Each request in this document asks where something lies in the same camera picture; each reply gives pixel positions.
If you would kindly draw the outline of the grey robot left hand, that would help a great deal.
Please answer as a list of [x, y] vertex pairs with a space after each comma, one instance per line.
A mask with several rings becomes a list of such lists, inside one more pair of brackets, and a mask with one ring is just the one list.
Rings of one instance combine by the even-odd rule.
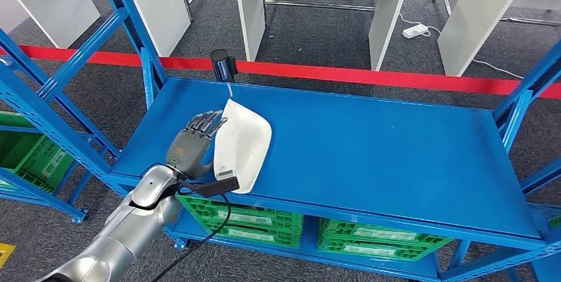
[[212, 163], [202, 165], [212, 137], [228, 121], [222, 117], [223, 110], [207, 111], [195, 115], [180, 129], [166, 153], [166, 165], [181, 172], [186, 178], [196, 180], [209, 171]]

